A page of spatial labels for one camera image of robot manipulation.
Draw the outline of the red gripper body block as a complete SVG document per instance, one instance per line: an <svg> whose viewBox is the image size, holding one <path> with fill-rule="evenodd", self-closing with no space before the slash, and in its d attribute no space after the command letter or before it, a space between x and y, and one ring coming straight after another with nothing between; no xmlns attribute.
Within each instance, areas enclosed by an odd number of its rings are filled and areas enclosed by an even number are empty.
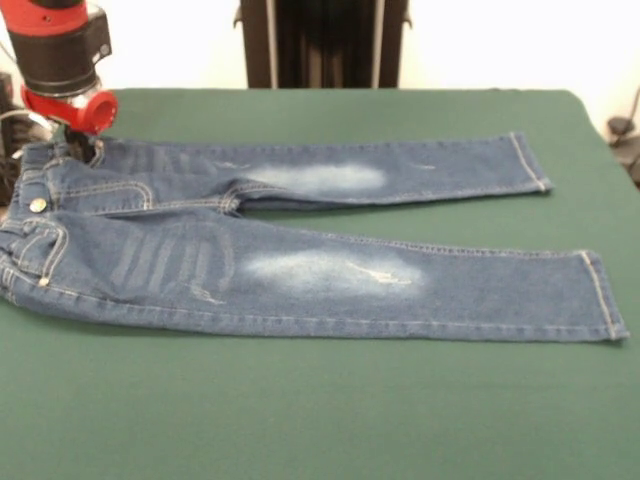
<svg viewBox="0 0 640 480"><path fill-rule="evenodd" d="M118 100L111 91L90 91L77 97L42 96L21 88L25 106L37 114L70 127L74 131L96 135L109 129L118 112Z"/></svg>

